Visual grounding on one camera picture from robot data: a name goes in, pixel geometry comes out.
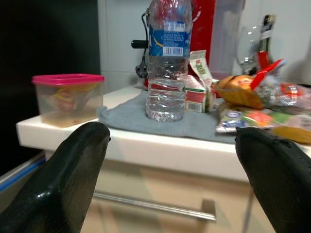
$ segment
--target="kitchen counter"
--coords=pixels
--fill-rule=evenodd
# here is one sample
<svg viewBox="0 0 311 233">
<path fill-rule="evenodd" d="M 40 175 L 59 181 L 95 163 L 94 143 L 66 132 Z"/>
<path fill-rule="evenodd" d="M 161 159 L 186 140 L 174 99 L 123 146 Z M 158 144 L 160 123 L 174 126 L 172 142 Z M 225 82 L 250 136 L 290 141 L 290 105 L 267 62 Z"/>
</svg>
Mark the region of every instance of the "kitchen counter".
<svg viewBox="0 0 311 233">
<path fill-rule="evenodd" d="M 141 92 L 127 87 L 104 95 L 104 105 L 113 108 Z M 80 125 L 57 128 L 41 123 L 40 116 L 17 124 L 22 146 L 53 151 Z M 247 182 L 235 153 L 235 145 L 110 129 L 111 142 L 107 160 L 156 168 L 189 172 Z"/>
</svg>

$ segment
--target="wine glass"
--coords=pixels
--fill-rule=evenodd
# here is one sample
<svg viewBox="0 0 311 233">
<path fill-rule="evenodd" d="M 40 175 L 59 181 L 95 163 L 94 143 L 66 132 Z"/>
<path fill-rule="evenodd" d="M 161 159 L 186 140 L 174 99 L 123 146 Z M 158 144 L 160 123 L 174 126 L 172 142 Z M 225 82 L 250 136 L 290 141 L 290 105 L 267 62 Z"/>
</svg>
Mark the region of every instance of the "wine glass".
<svg viewBox="0 0 311 233">
<path fill-rule="evenodd" d="M 259 42 L 259 26 L 245 26 L 242 28 L 236 56 L 243 74 L 253 75 L 256 73 L 256 52 Z"/>
</svg>

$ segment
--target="metal handle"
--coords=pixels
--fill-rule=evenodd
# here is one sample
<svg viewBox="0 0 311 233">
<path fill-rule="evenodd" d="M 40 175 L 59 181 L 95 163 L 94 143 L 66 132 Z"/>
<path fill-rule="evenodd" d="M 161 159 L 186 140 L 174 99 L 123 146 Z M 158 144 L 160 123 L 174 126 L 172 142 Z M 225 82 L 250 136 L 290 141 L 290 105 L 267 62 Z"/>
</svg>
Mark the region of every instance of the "metal handle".
<svg viewBox="0 0 311 233">
<path fill-rule="evenodd" d="M 138 206 L 146 209 L 152 209 L 152 210 L 158 210 L 168 213 L 173 213 L 177 215 L 183 215 L 183 216 L 191 216 L 191 217 L 197 217 L 204 220 L 211 220 L 216 221 L 216 214 L 215 214 L 215 202 L 212 200 L 203 200 L 202 203 L 202 210 L 209 210 L 212 212 L 212 214 L 201 212 L 193 209 L 185 209 L 180 206 L 172 206 L 172 205 L 166 205 L 159 202 L 150 202 L 142 199 L 135 199 L 130 198 L 126 196 L 119 196 L 119 195 L 112 195 L 108 193 L 98 192 L 95 191 L 94 198 L 102 199 L 102 200 L 109 200 L 113 202 L 118 202 L 122 204 L 128 204 L 133 206 Z"/>
</svg>

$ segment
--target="bottle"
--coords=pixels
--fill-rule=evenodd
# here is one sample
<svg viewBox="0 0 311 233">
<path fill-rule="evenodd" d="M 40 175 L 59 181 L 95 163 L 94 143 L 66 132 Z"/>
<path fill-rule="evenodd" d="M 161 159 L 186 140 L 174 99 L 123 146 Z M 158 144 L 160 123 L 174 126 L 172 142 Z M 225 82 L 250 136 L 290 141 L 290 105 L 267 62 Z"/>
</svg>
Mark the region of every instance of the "bottle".
<svg viewBox="0 0 311 233">
<path fill-rule="evenodd" d="M 146 104 L 151 119 L 172 122 L 184 115 L 191 30 L 190 0 L 152 1 Z"/>
<path fill-rule="evenodd" d="M 273 63 L 270 53 L 270 44 L 276 15 L 266 15 L 262 21 L 261 39 L 257 50 L 259 69 L 265 69 Z"/>
</svg>

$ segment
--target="white tile wall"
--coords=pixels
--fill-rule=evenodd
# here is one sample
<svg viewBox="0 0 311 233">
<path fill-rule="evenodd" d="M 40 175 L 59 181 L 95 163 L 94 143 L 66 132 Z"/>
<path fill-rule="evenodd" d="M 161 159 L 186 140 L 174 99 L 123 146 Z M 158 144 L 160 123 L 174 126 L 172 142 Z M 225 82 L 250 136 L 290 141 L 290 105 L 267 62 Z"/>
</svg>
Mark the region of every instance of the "white tile wall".
<svg viewBox="0 0 311 233">
<path fill-rule="evenodd" d="M 135 66 L 142 50 L 131 47 L 133 39 L 145 39 L 141 14 L 151 0 L 98 0 L 101 42 L 101 70 L 106 92 L 134 84 Z M 240 28 L 261 24 L 265 14 L 276 14 L 271 53 L 274 59 L 288 61 L 282 69 L 286 79 L 300 79 L 300 70 L 311 39 L 310 0 L 246 0 Z M 233 72 L 241 72 L 237 64 Z"/>
</svg>

